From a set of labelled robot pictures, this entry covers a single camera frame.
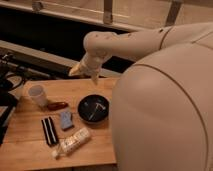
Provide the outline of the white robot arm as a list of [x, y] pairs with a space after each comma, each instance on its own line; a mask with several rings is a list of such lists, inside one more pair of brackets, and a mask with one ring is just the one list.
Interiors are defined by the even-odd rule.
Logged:
[[84, 48], [70, 73], [94, 82], [111, 57], [135, 60], [110, 103], [119, 171], [213, 171], [213, 22], [93, 31]]

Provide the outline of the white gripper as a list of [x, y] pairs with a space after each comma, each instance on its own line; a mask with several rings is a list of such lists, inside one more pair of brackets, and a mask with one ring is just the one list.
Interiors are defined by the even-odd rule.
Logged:
[[99, 79], [99, 73], [100, 68], [91, 68], [87, 66], [84, 62], [79, 62], [70, 69], [69, 76], [86, 75], [91, 78], [94, 84], [97, 84]]

